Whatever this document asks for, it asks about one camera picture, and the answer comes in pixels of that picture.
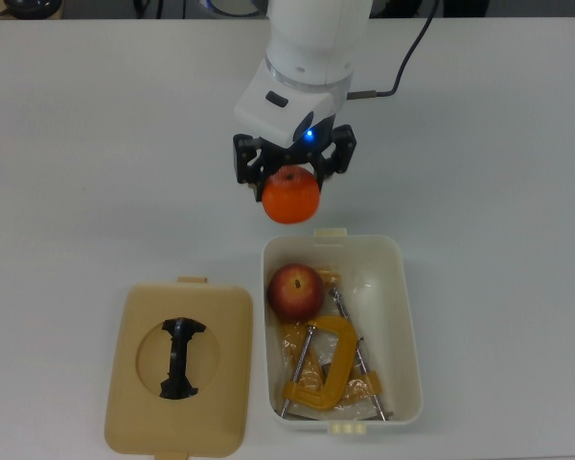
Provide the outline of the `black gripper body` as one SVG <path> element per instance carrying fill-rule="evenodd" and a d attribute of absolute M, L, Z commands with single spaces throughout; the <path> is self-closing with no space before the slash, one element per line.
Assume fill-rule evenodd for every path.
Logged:
<path fill-rule="evenodd" d="M 267 141 L 261 146 L 266 172 L 277 172 L 284 166 L 310 164 L 315 171 L 326 162 L 325 151 L 332 143 L 332 129 L 308 128 L 289 148 L 280 148 Z"/>

